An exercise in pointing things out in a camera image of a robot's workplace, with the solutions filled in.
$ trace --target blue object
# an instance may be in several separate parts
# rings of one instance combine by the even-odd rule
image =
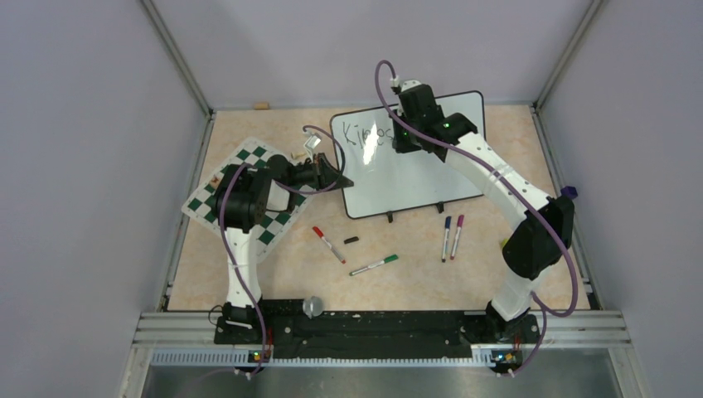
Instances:
[[[572,201],[579,196],[579,193],[576,191],[576,187],[572,187],[571,185],[561,188],[561,194],[568,197]]]

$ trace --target metal frame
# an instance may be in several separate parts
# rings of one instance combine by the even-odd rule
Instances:
[[[172,59],[175,67],[178,69],[184,84],[191,91],[198,106],[204,114],[210,116],[206,130],[203,134],[203,139],[196,159],[196,164],[193,169],[193,174],[190,177],[189,187],[192,189],[197,185],[207,146],[210,141],[211,132],[215,122],[215,114],[212,107],[207,103],[204,94],[198,86],[195,77],[188,67],[182,53],[177,47],[171,33],[160,13],[153,4],[153,0],[139,0],[147,14],[149,21],[155,28],[159,39],[162,41],[169,57]],[[546,81],[544,88],[540,92],[539,97],[531,106],[533,121],[537,129],[537,133],[541,142],[541,147],[545,155],[547,167],[549,168],[552,182],[555,187],[563,187],[565,180],[563,173],[559,167],[558,161],[551,152],[550,137],[546,132],[541,120],[541,111],[544,105],[551,97],[555,86],[560,81],[560,77],[568,69],[570,61],[578,51],[585,35],[593,25],[595,18],[603,9],[605,0],[593,0],[580,24],[571,37],[562,56],[557,62],[554,70],[551,72],[549,79]],[[164,304],[167,303],[167,297],[170,294],[172,281],[176,274],[177,263],[180,259],[181,249],[187,230],[187,218],[181,218],[179,232],[173,246],[172,255],[167,272],[167,280],[162,292],[162,300],[158,307],[159,311],[163,311]],[[574,253],[579,263],[580,271],[586,282],[587,293],[590,290],[590,284],[597,288],[597,282],[593,275],[589,272],[589,259],[584,249],[582,234],[579,229],[578,220],[575,223],[574,230]],[[482,313],[480,311],[467,312],[467,314]],[[624,398],[647,398],[651,396],[647,388],[647,383],[643,377],[642,369],[639,366],[637,356],[633,350],[633,345],[627,331],[627,327],[623,320],[623,316],[619,311],[577,311],[569,318],[555,318],[548,316],[547,334],[545,336],[545,344],[542,349],[588,349],[588,348],[607,348],[613,362],[615,376],[617,378],[620,389]],[[147,380],[148,368],[151,360],[159,352],[163,350],[202,350],[207,349],[214,352],[227,352],[236,354],[238,349],[258,348],[257,347],[226,347],[216,346],[213,343],[215,334],[214,326],[208,321],[208,312],[160,312],[160,313],[144,313],[139,320],[136,333],[133,339],[132,351],[130,352],[127,366],[125,368],[123,383],[119,392],[119,396],[123,398],[137,398],[142,394],[143,386]],[[501,344],[477,344],[473,345],[477,351],[491,349],[509,349],[508,345]],[[180,363],[184,362],[188,365],[193,365],[197,362],[198,356],[185,357],[179,359]],[[343,364],[331,361],[327,363],[321,362],[295,362],[289,361],[281,363],[281,366],[343,366]],[[443,363],[442,361],[433,362],[436,366],[461,366],[457,363]],[[378,363],[373,361],[355,362],[354,366],[378,366]],[[432,363],[422,363],[421,366],[432,366]],[[398,364],[383,364],[383,366],[398,366]]]

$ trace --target checkerboard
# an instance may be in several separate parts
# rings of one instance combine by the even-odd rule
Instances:
[[[203,183],[188,197],[181,211],[220,237],[220,224],[217,217],[211,214],[211,209],[215,205],[215,189],[217,184],[222,181],[225,169],[230,164],[241,164],[242,162],[251,164],[254,168],[265,167],[266,161],[275,154],[284,155],[278,149],[256,138],[247,138],[208,178],[204,179]],[[312,191],[312,188],[303,186],[303,190]],[[266,212],[266,217],[261,222],[262,229],[256,228],[252,230],[253,233],[259,234],[256,241],[256,254],[259,262],[264,261],[269,253],[273,251],[288,229],[303,214],[303,211],[313,198],[314,196],[298,195],[296,207],[290,214],[273,211]]]

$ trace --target gray wall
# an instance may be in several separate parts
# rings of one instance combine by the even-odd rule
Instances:
[[[601,298],[661,397],[703,387],[702,18],[700,0],[610,2],[545,113]]]
[[[589,0],[156,0],[215,108],[377,104],[376,62],[436,94],[532,101]]]
[[[114,396],[203,118],[136,0],[0,5],[0,396]]]

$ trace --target beige table surface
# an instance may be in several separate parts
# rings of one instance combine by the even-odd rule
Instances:
[[[301,126],[316,124],[329,129],[334,114],[349,110],[354,109],[218,112],[203,176],[250,136],[284,153],[302,152]],[[486,134],[495,151],[523,177],[549,193],[554,192],[527,106],[487,106]],[[334,159],[328,140],[318,148]],[[457,258],[442,263],[444,218],[453,217],[453,239],[459,214],[465,218]],[[319,226],[346,256],[345,265],[332,256],[311,230],[312,226]],[[500,211],[485,197],[449,203],[443,214],[433,206],[395,213],[391,224],[385,216],[349,219],[342,192],[328,192],[314,199],[259,265],[259,284],[265,299],[316,295],[329,310],[484,309],[506,273],[499,243],[510,234]],[[360,238],[358,242],[342,243],[355,235]],[[355,277],[348,276],[350,270],[394,253],[399,260]],[[224,303],[226,267],[220,237],[190,221],[168,309],[202,310]],[[552,308],[568,307],[571,288],[563,259],[551,267],[538,294]],[[582,284],[579,284],[579,308],[588,308]]]

